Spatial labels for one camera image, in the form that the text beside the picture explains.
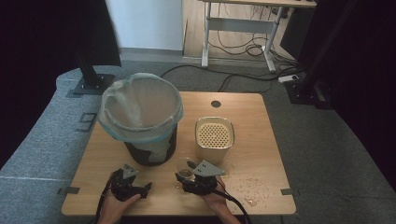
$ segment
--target white wall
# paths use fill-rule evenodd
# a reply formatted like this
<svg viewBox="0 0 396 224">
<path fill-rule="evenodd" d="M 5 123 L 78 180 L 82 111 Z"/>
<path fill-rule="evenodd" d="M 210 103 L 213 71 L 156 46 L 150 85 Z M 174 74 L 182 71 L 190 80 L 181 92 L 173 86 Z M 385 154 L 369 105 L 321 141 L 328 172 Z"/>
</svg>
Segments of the white wall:
<svg viewBox="0 0 396 224">
<path fill-rule="evenodd" d="M 183 49 L 181 0 L 106 0 L 119 48 Z"/>
</svg>

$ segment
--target desk leg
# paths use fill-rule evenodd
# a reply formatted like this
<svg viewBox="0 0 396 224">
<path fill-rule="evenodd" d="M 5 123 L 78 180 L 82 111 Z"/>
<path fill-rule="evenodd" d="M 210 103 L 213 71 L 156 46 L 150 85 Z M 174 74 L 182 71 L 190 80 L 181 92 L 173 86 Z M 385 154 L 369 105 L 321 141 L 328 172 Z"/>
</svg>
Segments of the desk leg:
<svg viewBox="0 0 396 224">
<path fill-rule="evenodd" d="M 267 61 L 268 68 L 269 68 L 271 73 L 274 73 L 276 71 L 276 69 L 275 69 L 275 66 L 274 66 L 273 56 L 272 56 L 272 53 L 270 52 L 270 49 L 271 49 L 271 46 L 273 45 L 274 38 L 275 38 L 275 35 L 276 35 L 276 30 L 277 30 L 277 27 L 279 26 L 280 17 L 282 15 L 282 13 L 283 13 L 283 7 L 280 7 L 279 11 L 277 12 L 276 19 L 274 21 L 274 26 L 273 26 L 273 28 L 271 30 L 271 34 L 269 34 L 269 38 L 267 40 L 267 43 L 266 43 L 265 46 L 262 47 L 262 51 L 263 51 L 263 54 L 264 54 L 264 57 L 265 57 L 265 61 Z"/>
<path fill-rule="evenodd" d="M 207 12 L 206 12 L 206 25 L 205 25 L 205 42 L 204 42 L 204 49 L 202 50 L 202 67 L 208 66 L 209 61 L 209 21 L 210 21 L 210 10 L 212 8 L 212 3 L 207 3 Z"/>
</svg>

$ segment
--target carpeted floor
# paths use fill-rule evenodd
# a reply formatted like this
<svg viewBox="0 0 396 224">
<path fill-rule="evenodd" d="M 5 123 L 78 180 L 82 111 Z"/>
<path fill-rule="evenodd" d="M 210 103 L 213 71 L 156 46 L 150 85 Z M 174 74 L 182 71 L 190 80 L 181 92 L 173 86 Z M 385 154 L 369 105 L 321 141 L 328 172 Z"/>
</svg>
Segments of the carpeted floor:
<svg viewBox="0 0 396 224">
<path fill-rule="evenodd" d="M 122 79 L 134 73 L 162 75 L 182 63 L 123 61 L 122 68 L 95 67 Z M 260 67 L 211 65 L 221 72 L 265 75 Z M 180 91 L 218 91 L 227 74 L 179 67 L 163 78 Z M 89 223 L 65 217 L 59 188 L 71 184 L 92 130 L 100 96 L 68 98 L 81 73 L 59 76 L 47 109 L 0 172 L 0 223 Z M 387 224 L 396 220 L 396 194 L 347 125 L 331 110 L 293 105 L 282 84 L 233 77 L 224 91 L 257 91 L 266 104 L 297 212 L 252 217 L 253 223 Z M 137 223 L 153 223 L 149 218 Z"/>
</svg>

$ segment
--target perforated basket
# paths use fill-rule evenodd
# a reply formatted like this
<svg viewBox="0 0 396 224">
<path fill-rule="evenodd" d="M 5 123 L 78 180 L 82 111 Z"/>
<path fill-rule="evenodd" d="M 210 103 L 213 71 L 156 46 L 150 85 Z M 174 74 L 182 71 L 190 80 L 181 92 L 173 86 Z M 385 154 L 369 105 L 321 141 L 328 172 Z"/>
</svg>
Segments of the perforated basket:
<svg viewBox="0 0 396 224">
<path fill-rule="evenodd" d="M 228 119 L 220 117 L 198 119 L 195 140 L 198 158 L 212 164 L 220 163 L 233 146 L 233 125 Z"/>
</svg>

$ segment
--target wooden desk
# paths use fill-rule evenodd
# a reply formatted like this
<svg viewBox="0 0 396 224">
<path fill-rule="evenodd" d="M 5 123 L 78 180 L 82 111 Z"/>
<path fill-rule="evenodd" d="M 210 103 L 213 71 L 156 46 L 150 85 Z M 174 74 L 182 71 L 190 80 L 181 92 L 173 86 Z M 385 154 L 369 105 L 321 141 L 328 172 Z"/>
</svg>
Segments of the wooden desk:
<svg viewBox="0 0 396 224">
<path fill-rule="evenodd" d="M 208 39 L 209 31 L 229 31 L 243 32 L 254 34 L 268 34 L 268 40 L 265 46 L 262 46 L 262 52 L 267 62 L 270 72 L 275 72 L 276 68 L 273 62 L 273 56 L 270 52 L 276 35 L 277 27 L 283 12 L 283 7 L 315 7 L 315 1 L 306 0 L 200 0 L 207 3 L 206 23 L 205 23 L 205 42 L 202 51 L 202 67 L 208 67 Z M 241 5 L 259 5 L 279 7 L 276 19 L 274 21 L 254 21 L 254 20 L 237 20 L 228 18 L 212 18 L 210 16 L 212 3 L 241 4 Z"/>
<path fill-rule="evenodd" d="M 177 149 L 171 160 L 145 167 L 133 161 L 123 142 L 114 140 L 96 123 L 62 211 L 68 216 L 94 215 L 100 194 L 111 174 L 127 163 L 139 171 L 134 184 L 152 182 L 147 199 L 127 211 L 126 216 L 214 216 L 204 201 L 183 192 L 176 181 L 178 158 L 195 156 L 195 122 L 201 117 L 220 116 L 233 123 L 234 146 L 219 165 L 227 191 L 241 202 L 250 215 L 293 214 L 291 195 L 282 195 L 289 183 L 262 97 L 253 93 L 181 92 L 184 117 L 178 124 Z M 220 101 L 215 108 L 212 101 Z M 231 202 L 236 215 L 242 215 Z"/>
</svg>

